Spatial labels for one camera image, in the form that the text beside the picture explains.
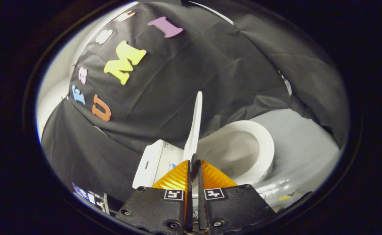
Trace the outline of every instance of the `toilet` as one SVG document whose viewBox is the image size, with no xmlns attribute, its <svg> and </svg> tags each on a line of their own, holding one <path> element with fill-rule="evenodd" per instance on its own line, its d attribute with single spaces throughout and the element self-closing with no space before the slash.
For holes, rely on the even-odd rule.
<svg viewBox="0 0 382 235">
<path fill-rule="evenodd" d="M 197 156 L 238 185 L 255 184 L 272 171 L 274 142 L 262 125 L 236 121 L 199 140 Z M 198 197 L 197 180 L 193 182 L 193 197 Z"/>
<path fill-rule="evenodd" d="M 242 120 L 232 122 L 199 140 L 202 92 L 198 92 L 191 131 L 182 150 L 163 140 L 146 147 L 136 171 L 133 188 L 151 187 L 175 165 L 199 159 L 212 164 L 238 185 L 255 184 L 272 171 L 274 142 L 262 125 Z M 198 198 L 198 179 L 192 182 L 192 197 Z"/>
</svg>

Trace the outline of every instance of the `toilet seat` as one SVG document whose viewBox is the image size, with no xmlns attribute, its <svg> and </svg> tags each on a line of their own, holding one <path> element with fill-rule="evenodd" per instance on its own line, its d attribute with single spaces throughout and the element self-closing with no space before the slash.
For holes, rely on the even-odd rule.
<svg viewBox="0 0 382 235">
<path fill-rule="evenodd" d="M 197 155 L 238 185 L 254 184 L 272 171 L 274 142 L 262 125 L 236 121 L 199 140 Z"/>
</svg>

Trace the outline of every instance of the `blue foam letter e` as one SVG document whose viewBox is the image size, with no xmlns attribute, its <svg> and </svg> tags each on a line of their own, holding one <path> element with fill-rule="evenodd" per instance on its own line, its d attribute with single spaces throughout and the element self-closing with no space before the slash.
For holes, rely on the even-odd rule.
<svg viewBox="0 0 382 235">
<path fill-rule="evenodd" d="M 85 105 L 84 94 L 82 94 L 79 89 L 76 89 L 75 85 L 72 85 L 72 94 L 75 101 L 79 101 Z"/>
</svg>

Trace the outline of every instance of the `purple foam letter i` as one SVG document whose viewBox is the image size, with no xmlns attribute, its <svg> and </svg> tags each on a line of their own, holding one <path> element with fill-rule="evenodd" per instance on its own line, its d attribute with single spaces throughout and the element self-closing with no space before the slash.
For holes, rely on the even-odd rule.
<svg viewBox="0 0 382 235">
<path fill-rule="evenodd" d="M 177 28 L 175 25 L 171 24 L 166 20 L 165 16 L 149 22 L 148 25 L 154 25 L 158 29 L 162 30 L 165 33 L 165 38 L 173 37 L 184 30 L 183 28 Z"/>
</svg>

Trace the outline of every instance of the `toilet bowl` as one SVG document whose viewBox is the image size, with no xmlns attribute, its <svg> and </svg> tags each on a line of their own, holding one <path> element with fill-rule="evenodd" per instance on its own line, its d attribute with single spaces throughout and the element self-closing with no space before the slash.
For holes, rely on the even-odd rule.
<svg viewBox="0 0 382 235">
<path fill-rule="evenodd" d="M 272 171 L 274 142 L 262 125 L 236 121 L 199 140 L 197 155 L 238 185 L 255 184 Z M 198 183 L 194 179 L 193 198 L 197 197 Z"/>
</svg>

